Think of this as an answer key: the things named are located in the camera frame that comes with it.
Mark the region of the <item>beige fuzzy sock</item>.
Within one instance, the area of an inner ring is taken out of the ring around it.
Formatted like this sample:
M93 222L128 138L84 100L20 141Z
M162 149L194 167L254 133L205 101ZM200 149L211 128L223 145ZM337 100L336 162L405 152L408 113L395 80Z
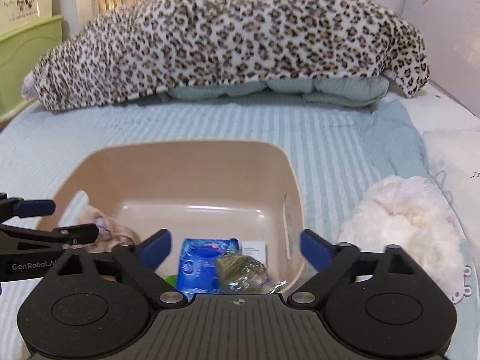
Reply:
M130 228L91 205L78 214L76 223L95 224L98 228L97 240L85 246L90 253L105 253L117 245L137 244L137 236Z

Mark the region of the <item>blue tissue pack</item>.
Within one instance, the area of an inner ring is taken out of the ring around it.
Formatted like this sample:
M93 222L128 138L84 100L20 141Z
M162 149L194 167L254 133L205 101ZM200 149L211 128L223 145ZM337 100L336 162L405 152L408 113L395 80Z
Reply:
M186 238L181 246L176 288L191 299L197 293L217 293L216 260L239 252L239 241Z

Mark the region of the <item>crinkled green foil packet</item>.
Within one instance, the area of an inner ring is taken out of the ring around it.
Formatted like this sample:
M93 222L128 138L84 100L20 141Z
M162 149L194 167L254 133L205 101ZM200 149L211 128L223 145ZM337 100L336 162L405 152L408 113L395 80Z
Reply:
M287 282L269 276L267 267L251 256L227 253L216 259L219 291L226 294L272 294L280 292Z

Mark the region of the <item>white fluffy plush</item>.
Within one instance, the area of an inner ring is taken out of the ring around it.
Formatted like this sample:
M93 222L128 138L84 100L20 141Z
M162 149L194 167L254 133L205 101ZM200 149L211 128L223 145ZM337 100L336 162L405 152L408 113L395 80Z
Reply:
M453 302L463 287L461 235L446 198L430 180L390 175L368 187L337 242L363 251L400 246Z

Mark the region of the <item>white card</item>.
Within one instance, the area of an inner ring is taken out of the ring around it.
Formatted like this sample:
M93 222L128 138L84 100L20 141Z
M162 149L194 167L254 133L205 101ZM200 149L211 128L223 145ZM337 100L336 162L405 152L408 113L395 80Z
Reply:
M241 254L254 258L256 261L266 264L266 244L264 241L243 241L241 243Z

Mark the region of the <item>green cabinet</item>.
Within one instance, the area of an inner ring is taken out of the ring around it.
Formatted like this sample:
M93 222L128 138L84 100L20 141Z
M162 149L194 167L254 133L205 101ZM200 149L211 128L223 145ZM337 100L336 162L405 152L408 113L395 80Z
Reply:
M38 59L62 41L63 16L36 19L1 35L1 125L27 105L21 88Z

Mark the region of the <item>blue striped bed sheet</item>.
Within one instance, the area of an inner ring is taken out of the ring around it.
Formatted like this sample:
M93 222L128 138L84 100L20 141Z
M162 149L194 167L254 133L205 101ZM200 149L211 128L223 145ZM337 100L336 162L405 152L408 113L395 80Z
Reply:
M34 102L1 132L1 191L55 202L89 155L171 141L256 141L280 148L297 180L304 229L330 242L369 186L391 175L427 174L424 142L401 102L355 109L265 91L203 102L151 96L65 112Z

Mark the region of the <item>beige plastic storage bin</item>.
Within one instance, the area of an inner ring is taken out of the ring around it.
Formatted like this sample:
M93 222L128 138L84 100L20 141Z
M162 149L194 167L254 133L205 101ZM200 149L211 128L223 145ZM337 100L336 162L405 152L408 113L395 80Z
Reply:
M290 291L305 272L300 192L287 155L256 141L171 141L95 152L55 194L41 229L70 226L93 206L145 240L162 228L172 250L158 274L174 275L186 238L259 242L269 276Z

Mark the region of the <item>light green folded quilt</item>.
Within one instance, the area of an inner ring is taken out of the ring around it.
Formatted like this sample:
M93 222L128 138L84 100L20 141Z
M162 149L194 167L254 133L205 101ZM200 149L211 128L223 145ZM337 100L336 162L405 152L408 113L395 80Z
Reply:
M276 79L253 81L235 85L188 86L170 89L168 96L182 101L213 100L222 97L243 96L270 91L276 94L294 94L306 102L324 102L341 107L366 107L383 98L390 82L384 76L369 78Z

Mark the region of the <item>leopard print blanket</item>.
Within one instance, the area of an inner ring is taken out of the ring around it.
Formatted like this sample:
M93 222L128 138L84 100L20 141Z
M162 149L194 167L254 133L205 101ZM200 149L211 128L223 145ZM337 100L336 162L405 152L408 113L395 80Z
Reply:
M430 67L420 31L371 0L136 0L49 49L22 94L68 111L187 87L379 76L411 97Z

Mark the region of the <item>pale pink headboard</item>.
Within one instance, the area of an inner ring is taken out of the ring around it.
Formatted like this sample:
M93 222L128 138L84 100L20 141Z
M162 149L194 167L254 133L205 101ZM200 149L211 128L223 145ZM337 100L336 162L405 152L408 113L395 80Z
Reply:
M479 0L406 0L403 17L420 30L430 78L479 115Z

